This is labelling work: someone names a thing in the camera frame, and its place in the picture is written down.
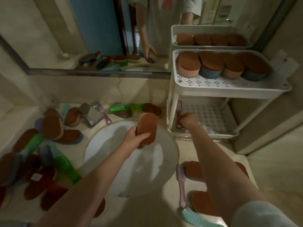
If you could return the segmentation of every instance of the gray t-shirt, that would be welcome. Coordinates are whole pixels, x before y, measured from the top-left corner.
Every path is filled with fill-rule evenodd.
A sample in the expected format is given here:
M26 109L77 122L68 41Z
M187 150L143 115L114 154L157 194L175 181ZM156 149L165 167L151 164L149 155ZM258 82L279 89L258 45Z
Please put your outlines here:
M147 8L146 28L149 43L162 58L169 56L171 26L179 24L181 14L200 15L202 0L127 0ZM143 52L140 41L139 50Z
M241 206L234 214L231 227L298 227L277 207L264 201Z

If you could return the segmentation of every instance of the marble countertop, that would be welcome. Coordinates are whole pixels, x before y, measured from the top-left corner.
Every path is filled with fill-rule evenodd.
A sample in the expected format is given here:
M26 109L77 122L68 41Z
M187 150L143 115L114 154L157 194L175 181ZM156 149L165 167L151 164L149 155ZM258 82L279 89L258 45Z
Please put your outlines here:
M165 110L162 112L163 116L159 121L159 125L166 130L166 112ZM133 117L129 118L128 120L138 120L139 116L140 114L134 113ZM110 114L109 117L113 122L124 120L113 114ZM71 163L76 169L80 171L80 173L87 145L93 136L105 126L105 120L102 120L94 128L87 127L84 121L82 121L77 127L74 128L80 130L84 135L84 139L80 144L69 146L60 144L57 145L59 150L61 150L63 154L69 158ZM179 148L179 163L182 163L184 161L198 160L194 145L191 141L179 140L176 141L176 143ZM228 144L223 144L224 143L218 143L218 145L234 161L240 162L246 167L250 179L254 184L256 184L246 157L236 155L230 150L231 147ZM72 186L71 182L61 175L56 181L60 185L67 188L70 188ZM44 212L40 209L41 196L34 200L26 201L23 196L26 187L27 184L23 184L14 188L12 201L8 206L0 211L1 220L36 222L43 216ZM206 184L186 179L186 194L193 190L206 191ZM179 184L176 180L175 173L161 188L143 194L141 196L121 198L107 194L106 210L101 216L93 219L91 226L192 226L181 219L179 196ZM203 217L209 221L225 225L221 218L207 215L203 215Z

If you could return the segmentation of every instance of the hand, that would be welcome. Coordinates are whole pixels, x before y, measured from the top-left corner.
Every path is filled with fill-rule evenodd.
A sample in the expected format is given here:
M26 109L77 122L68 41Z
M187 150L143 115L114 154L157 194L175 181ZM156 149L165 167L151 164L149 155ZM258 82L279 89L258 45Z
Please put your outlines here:
M185 113L181 115L180 122L182 123L182 125L186 130L190 130L192 127L199 125L198 116L193 113Z
M144 59L150 63L150 64L153 64L154 62L152 60L149 59L149 52L152 52L154 54L157 54L156 53L156 50L154 50L154 48L149 44L149 43L146 43L146 44L143 44L143 50L144 50Z
M142 140L150 136L150 133L144 133L136 136L136 126L133 126L124 136L124 139L120 145L120 149L127 152L128 156L139 146Z

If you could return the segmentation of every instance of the sink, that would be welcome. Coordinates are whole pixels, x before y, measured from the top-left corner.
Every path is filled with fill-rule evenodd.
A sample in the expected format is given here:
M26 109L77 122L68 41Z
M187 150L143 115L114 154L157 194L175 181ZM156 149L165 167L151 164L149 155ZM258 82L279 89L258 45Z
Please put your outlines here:
M100 130L90 141L84 156L84 173L98 166L121 144L126 132L137 126L135 121L114 123ZM157 129L154 143L136 149L124 162L108 190L120 197L138 196L160 188L173 175L179 161L176 142L166 130Z

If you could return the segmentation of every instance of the sleeve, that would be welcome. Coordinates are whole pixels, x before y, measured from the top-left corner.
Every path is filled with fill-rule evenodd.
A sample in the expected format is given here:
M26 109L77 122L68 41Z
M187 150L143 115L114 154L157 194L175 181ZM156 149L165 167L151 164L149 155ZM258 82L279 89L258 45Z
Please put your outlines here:
M135 6L135 3L140 3L147 8L148 0L126 0L130 5Z
M274 205L253 201L241 206L234 214L231 227L298 227Z
M193 13L200 16L202 0L183 0L182 14Z

